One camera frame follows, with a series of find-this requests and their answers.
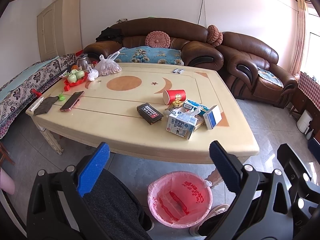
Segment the white milk carton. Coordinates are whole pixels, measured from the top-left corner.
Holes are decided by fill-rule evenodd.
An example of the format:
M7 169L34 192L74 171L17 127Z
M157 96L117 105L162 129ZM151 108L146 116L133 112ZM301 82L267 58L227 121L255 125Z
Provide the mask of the white milk carton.
M189 140L197 123L197 118L180 111L172 111L168 116L166 130Z

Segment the pink round cushion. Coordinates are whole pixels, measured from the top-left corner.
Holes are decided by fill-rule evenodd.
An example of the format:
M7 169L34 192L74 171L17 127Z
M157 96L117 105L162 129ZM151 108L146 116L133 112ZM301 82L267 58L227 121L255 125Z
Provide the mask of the pink round cushion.
M223 42L223 33L215 25L209 25L208 28L207 43L217 47Z
M145 45L152 48L169 48L171 39L163 31L152 31L145 38Z

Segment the red clip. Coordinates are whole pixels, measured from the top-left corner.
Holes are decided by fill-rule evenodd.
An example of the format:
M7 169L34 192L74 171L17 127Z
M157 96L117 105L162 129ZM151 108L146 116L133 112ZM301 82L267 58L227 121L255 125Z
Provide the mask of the red clip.
M38 92L36 89L32 89L30 92L34 94L36 98L40 98L42 96L42 93Z

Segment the gold foil wrapper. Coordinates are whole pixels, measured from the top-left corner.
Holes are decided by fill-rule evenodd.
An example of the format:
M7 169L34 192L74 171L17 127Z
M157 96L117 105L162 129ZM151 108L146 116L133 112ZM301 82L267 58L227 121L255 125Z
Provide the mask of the gold foil wrapper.
M183 101L175 100L167 108L168 111L172 112L175 109L180 108L183 105Z

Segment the brown leather sofa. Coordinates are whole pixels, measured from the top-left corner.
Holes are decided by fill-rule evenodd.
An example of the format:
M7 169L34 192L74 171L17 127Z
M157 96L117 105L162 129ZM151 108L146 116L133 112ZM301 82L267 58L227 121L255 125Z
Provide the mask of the brown leather sofa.
M95 42L84 48L91 59L107 57L121 48L147 46L180 51L186 66L218 71L223 55L207 42L209 31L197 24L173 18L139 18L104 29Z

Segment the red fruit tray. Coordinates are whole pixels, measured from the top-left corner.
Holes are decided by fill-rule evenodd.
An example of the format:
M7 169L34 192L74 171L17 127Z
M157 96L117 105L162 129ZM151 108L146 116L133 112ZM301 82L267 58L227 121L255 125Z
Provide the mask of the red fruit tray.
M69 91L72 87L78 86L87 80L88 73L83 70L73 69L71 74L64 80L64 91Z

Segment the grey cloth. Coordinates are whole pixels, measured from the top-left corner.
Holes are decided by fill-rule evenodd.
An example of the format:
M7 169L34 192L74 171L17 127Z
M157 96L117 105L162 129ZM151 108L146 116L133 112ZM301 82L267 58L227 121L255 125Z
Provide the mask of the grey cloth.
M34 110L33 115L36 116L36 115L48 113L52 105L55 102L57 102L58 99L59 99L58 96L49 96L45 98L37 107L37 109Z

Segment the white blue small box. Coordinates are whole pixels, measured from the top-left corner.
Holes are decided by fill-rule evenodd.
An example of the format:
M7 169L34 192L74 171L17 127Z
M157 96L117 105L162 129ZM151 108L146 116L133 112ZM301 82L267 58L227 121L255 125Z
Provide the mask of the white blue small box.
M207 129L213 129L221 120L221 112L218 105L211 107L203 114Z

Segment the red paper cup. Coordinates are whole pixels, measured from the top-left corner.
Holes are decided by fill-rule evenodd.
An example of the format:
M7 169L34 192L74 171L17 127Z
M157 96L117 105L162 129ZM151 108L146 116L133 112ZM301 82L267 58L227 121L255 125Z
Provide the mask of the red paper cup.
M174 101L184 102L186 100L186 93L183 89L165 89L163 91L163 101L166 105L170 105Z

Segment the small white plastic bag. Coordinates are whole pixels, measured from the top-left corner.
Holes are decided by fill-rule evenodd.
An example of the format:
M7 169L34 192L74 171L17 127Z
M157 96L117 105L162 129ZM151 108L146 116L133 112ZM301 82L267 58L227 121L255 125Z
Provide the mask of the small white plastic bag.
M96 69L91 69L87 74L88 81L95 81L99 77L99 71Z

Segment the black rectangular box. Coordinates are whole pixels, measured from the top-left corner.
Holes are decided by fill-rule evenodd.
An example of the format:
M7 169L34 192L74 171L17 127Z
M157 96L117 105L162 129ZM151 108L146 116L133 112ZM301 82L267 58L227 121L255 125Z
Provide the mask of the black rectangular box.
M158 121L161 121L161 119L164 117L164 115L161 112L152 107L149 103L144 103L142 105L137 106L137 112L150 125Z

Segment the purple gold snack box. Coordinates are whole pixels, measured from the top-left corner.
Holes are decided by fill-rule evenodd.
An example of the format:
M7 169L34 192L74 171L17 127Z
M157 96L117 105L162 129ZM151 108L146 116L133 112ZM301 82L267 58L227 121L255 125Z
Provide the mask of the purple gold snack box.
M204 121L204 118L200 115L195 115L195 118L197 119L197 122L196 122L194 130L196 131L205 123L205 121Z

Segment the green small toy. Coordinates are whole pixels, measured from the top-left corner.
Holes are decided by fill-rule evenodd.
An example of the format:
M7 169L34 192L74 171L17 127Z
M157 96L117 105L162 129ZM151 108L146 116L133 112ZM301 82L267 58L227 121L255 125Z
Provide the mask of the green small toy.
M59 100L60 100L60 101L65 100L65 96L64 96L63 94L59 94Z

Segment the cream coffee table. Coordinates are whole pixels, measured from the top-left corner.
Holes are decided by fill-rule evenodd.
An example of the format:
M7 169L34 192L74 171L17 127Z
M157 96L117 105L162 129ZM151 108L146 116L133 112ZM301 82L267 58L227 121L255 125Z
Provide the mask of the cream coffee table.
M56 135L92 147L105 142L114 153L173 163L210 164L209 146L215 140L241 161L259 153L243 112L214 70L184 66L181 74L175 74L173 65L124 63L117 74L85 81L70 90L64 86L59 81L43 96L62 94L68 99L81 92L72 109L61 111L63 103L57 101L45 114L27 111L58 154L63 150ZM189 100L206 107L218 106L222 120L213 129L202 125L189 139L169 132L166 118L149 124L137 107L148 103L164 112L163 92L169 89L182 89Z

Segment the patterned covered bench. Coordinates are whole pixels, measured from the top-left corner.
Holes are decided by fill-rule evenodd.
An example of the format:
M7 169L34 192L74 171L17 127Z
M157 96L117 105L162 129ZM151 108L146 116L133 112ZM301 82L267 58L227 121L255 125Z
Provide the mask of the patterned covered bench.
M76 63L75 54L54 57L37 62L1 87L1 137L4 137L21 111L36 94L44 92L60 80L68 67Z

